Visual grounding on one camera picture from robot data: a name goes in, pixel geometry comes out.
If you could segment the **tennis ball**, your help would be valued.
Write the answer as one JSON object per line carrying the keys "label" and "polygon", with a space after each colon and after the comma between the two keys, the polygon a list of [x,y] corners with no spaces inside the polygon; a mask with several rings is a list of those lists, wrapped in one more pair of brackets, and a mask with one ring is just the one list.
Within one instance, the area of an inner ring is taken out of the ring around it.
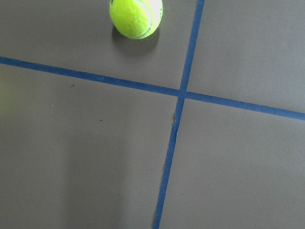
{"label": "tennis ball", "polygon": [[111,0],[109,14],[123,36],[141,40],[152,35],[163,16],[161,0]]}

